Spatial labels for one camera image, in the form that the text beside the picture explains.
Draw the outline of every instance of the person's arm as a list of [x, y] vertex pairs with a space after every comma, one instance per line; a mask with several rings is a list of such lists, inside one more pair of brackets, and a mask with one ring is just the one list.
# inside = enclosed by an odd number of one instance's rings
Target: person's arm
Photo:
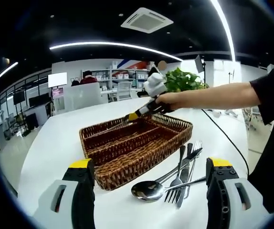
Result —
[[157, 102], [171, 104], [173, 110], [183, 107], [232, 109], [260, 104], [250, 83], [230, 83], [195, 91], [163, 94]]

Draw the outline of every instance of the wicker basket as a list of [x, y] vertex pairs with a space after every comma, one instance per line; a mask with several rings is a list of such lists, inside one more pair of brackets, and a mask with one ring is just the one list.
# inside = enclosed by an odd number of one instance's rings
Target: wicker basket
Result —
[[93, 159], [95, 178], [106, 190], [128, 183], [163, 161], [191, 138], [193, 127], [189, 122], [154, 114], [98, 134], [122, 120], [80, 130], [84, 155]]

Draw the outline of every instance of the green plant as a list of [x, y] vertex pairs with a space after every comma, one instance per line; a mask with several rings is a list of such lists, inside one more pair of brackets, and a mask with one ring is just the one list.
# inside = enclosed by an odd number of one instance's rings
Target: green plant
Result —
[[165, 85], [168, 92], [182, 92], [187, 90], [197, 90], [208, 88], [206, 83], [197, 82], [199, 78], [196, 74], [182, 72], [179, 68], [167, 72]]

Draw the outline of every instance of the ceiling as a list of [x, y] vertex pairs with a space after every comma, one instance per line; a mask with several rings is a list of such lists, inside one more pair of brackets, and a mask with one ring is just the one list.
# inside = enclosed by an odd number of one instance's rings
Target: ceiling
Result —
[[[253, 0], [219, 0], [231, 29], [236, 58], [248, 64], [274, 63], [274, 1], [269, 11]], [[151, 34], [120, 27], [138, 8], [160, 13], [174, 23]], [[168, 57], [146, 51], [107, 46], [75, 46], [51, 51], [50, 46], [86, 41], [122, 42], [149, 47], [182, 59], [230, 59], [226, 33], [209, 0], [161, 1], [13, 1], [0, 6], [0, 57], [19, 62], [0, 78], [0, 91], [54, 62], [95, 58], [145, 61]]]

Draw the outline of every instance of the led strip light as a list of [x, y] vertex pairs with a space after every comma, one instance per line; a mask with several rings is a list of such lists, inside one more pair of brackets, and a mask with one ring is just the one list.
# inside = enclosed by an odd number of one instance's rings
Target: led strip light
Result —
[[181, 58], [178, 58], [176, 56], [172, 56], [170, 54], [160, 52], [160, 51], [157, 51], [157, 50], [154, 50], [154, 49], [149, 49], [149, 48], [138, 46], [138, 45], [123, 44], [123, 43], [116, 43], [116, 42], [76, 42], [76, 43], [69, 43], [69, 44], [61, 44], [61, 45], [52, 46], [52, 47], [50, 47], [50, 50], [69, 47], [69, 46], [76, 46], [76, 45], [114, 45], [114, 46], [123, 46], [123, 47], [134, 48], [134, 49], [142, 49], [142, 50], [149, 51], [149, 52], [155, 52], [157, 54], [173, 58], [177, 61], [183, 61], [183, 59], [181, 59]]
[[15, 62], [10, 67], [8, 67], [7, 69], [5, 69], [2, 73], [0, 73], [0, 77], [2, 77], [5, 73], [7, 73], [9, 70], [11, 70], [13, 67], [15, 67], [17, 64], [18, 64], [18, 62]]
[[233, 64], [235, 64], [236, 62], [236, 56], [234, 54], [234, 46], [233, 46], [233, 42], [232, 42], [232, 35], [231, 35], [231, 31], [229, 29], [229, 26], [228, 26], [228, 23], [227, 23], [227, 20], [226, 20], [226, 17], [223, 13], [223, 10], [218, 2], [218, 0], [210, 0], [214, 6], [214, 8], [216, 9], [216, 11], [218, 12], [218, 15], [222, 21], [222, 24], [223, 24], [223, 27], [225, 29], [225, 32], [226, 32], [226, 36], [227, 36], [227, 39], [228, 39], [228, 43], [229, 43], [229, 47], [231, 49], [231, 55], [232, 55], [232, 62]]

